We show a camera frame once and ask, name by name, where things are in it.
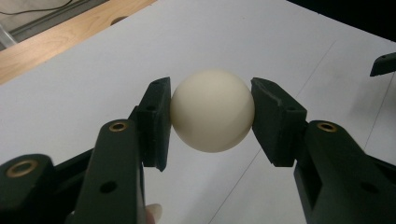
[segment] white ball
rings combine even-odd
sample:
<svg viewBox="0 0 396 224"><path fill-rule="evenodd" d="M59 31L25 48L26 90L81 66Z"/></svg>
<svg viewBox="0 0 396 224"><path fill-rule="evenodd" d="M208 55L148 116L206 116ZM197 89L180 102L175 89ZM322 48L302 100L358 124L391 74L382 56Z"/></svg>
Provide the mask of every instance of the white ball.
<svg viewBox="0 0 396 224"><path fill-rule="evenodd" d="M248 134L254 102L239 77L207 70L186 78L171 100L171 121L187 145L204 152L236 146Z"/></svg>

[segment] wooden edge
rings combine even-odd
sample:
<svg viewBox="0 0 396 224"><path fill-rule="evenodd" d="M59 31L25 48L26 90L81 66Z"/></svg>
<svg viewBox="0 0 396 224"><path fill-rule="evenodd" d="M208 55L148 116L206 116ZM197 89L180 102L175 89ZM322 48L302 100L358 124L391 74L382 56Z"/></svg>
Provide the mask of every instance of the wooden edge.
<svg viewBox="0 0 396 224"><path fill-rule="evenodd" d="M99 33L156 0L109 0L47 31L0 51L0 85Z"/></svg>

